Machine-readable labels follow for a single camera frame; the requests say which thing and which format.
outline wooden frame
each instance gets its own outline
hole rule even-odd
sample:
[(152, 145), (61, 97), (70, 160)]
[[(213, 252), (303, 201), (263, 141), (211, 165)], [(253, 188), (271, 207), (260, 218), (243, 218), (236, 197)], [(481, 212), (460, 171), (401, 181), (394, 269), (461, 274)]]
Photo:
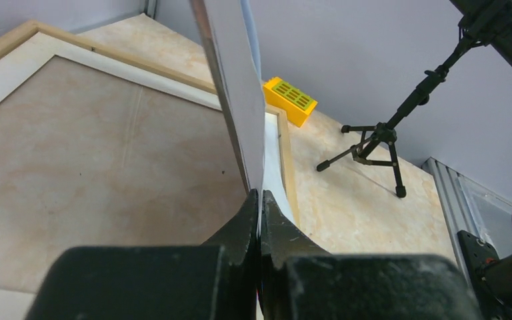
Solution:
[[(140, 70), (147, 71), (148, 73), (152, 73), (154, 75), (159, 75), (164, 78), (169, 79), (170, 81), (166, 81), (163, 84), (158, 83), (159, 81), (155, 81), (156, 84), (152, 83), (152, 81), (148, 81), (146, 76), (143, 77), (143, 80), (132, 79), (131, 81), (146, 85), (147, 87), (152, 87), (153, 89), (157, 89), (160, 91), (164, 91), (170, 94), (174, 94), (180, 97), (183, 96), (184, 88), (183, 85), (186, 85), (192, 89), (188, 89), (186, 91), (191, 92), (191, 94), (185, 94), (185, 99), (191, 100), (192, 102), (200, 103), (212, 109), (220, 110), (220, 104), (218, 102), (218, 98), (215, 95), (216, 90), (212, 83), (208, 83), (206, 81), (202, 81), (200, 79), (191, 77), (189, 75), (183, 74), (181, 72), (172, 70), (166, 66), (148, 61), (146, 59), (142, 59), (140, 57), (136, 57), (133, 55), (129, 55), (122, 51), (118, 51), (116, 49), (110, 48), (108, 46), (104, 46), (98, 44), (92, 40), (88, 40), (84, 37), (79, 37), (68, 33), (66, 31), (60, 30), (58, 28), (52, 27), (50, 25), (46, 25), (44, 23), (40, 23), (38, 21), (30, 20), (14, 30), (6, 33), (4, 36), (0, 37), (0, 60), (6, 57), (10, 52), (24, 45), (28, 40), (36, 36), (38, 33), (43, 34), (48, 37), (55, 38), (56, 40), (63, 41), (70, 45), (74, 45), (78, 48), (82, 48), (86, 51), (91, 51), (93, 53), (99, 54), (101, 56), (114, 59), (116, 61), (122, 62), (126, 65), (136, 67)], [(34, 41), (37, 41), (38, 38), (44, 39), (45, 37), (39, 35), (35, 37)], [(4, 88), (1, 94), (8, 95), (12, 90), (16, 87)], [(173, 90), (177, 90), (181, 92), (181, 94), (176, 94)], [(282, 183), (285, 189), (285, 193), (287, 196), (287, 200), (290, 204), (291, 210), (293, 212), (295, 224), (299, 224), (299, 210), (297, 206), (297, 193), (295, 189), (295, 171), (293, 168), (293, 159), (291, 156), (291, 144), (289, 141), (289, 132), (288, 132), (288, 124), (287, 124), (287, 116), (284, 110), (280, 110), (278, 108), (267, 106), (267, 112), (274, 114), (278, 119), (278, 132), (279, 132), (279, 148), (280, 148), (280, 160), (281, 160), (281, 174), (282, 174)]]

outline green grid pattern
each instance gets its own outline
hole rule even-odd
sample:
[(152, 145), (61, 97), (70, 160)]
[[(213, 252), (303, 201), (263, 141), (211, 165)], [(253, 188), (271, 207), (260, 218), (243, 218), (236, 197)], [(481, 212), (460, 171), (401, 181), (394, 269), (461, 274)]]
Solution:
[(278, 82), (272, 90), (304, 111), (307, 110), (314, 101), (313, 98), (304, 94), (297, 88), (294, 88), (284, 80)]

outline tabletop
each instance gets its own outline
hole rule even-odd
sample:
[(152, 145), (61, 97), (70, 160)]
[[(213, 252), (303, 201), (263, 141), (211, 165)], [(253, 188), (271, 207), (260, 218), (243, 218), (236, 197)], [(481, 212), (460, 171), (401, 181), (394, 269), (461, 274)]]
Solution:
[[(146, 15), (81, 35), (212, 83), (203, 48)], [(407, 188), (400, 199), (391, 168), (361, 165), (348, 156), (316, 172), (318, 163), (360, 140), (356, 133), (341, 134), (341, 124), (320, 110), (319, 101), (302, 128), (289, 126), (302, 232), (332, 253), (434, 253), (454, 261), (430, 174), (400, 158)], [(376, 148), (371, 158), (389, 160), (389, 152)]]

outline black tripod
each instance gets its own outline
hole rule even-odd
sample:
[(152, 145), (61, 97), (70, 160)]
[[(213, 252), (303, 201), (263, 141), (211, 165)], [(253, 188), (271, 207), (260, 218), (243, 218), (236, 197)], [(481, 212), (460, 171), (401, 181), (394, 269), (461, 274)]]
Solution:
[[(408, 116), (418, 105), (424, 105), (429, 102), (429, 94), (442, 82), (450, 68), (462, 57), (468, 50), (488, 45), (490, 41), (498, 34), (502, 28), (512, 20), (512, 0), (496, 0), (491, 1), (486, 7), (479, 10), (478, 15), (466, 14), (460, 20), (459, 26), (459, 42), (454, 52), (438, 66), (434, 71), (425, 71), (427, 75), (406, 100), (397, 108), (397, 112), (391, 119), (384, 123), (380, 122), (375, 126), (352, 127), (344, 125), (341, 128), (342, 133), (351, 131), (361, 131), (362, 138), (360, 143), (351, 146), (348, 150), (342, 152), (338, 156), (325, 160), (318, 164), (317, 171), (323, 171), (330, 167), (332, 163), (340, 158), (352, 153), (352, 158), (364, 165), (378, 165), (382, 167), (392, 167), (395, 176), (395, 193), (398, 197), (404, 198), (407, 194), (401, 172), (399, 170), (399, 162), (397, 160), (397, 151), (395, 150), (395, 142), (397, 134), (395, 126)], [(366, 138), (368, 131), (373, 131), (370, 137)], [(367, 157), (380, 144), (386, 143), (389, 148), (391, 161), (370, 160)]]

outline white border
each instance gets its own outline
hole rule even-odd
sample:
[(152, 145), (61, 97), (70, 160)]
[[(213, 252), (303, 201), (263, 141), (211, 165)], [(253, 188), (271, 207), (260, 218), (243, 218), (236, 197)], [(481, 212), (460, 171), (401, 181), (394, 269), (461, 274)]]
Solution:
[(56, 55), (130, 82), (215, 110), (221, 110), (219, 98), (212, 93), (94, 53), (43, 33), (35, 34), (0, 59), (0, 102)]

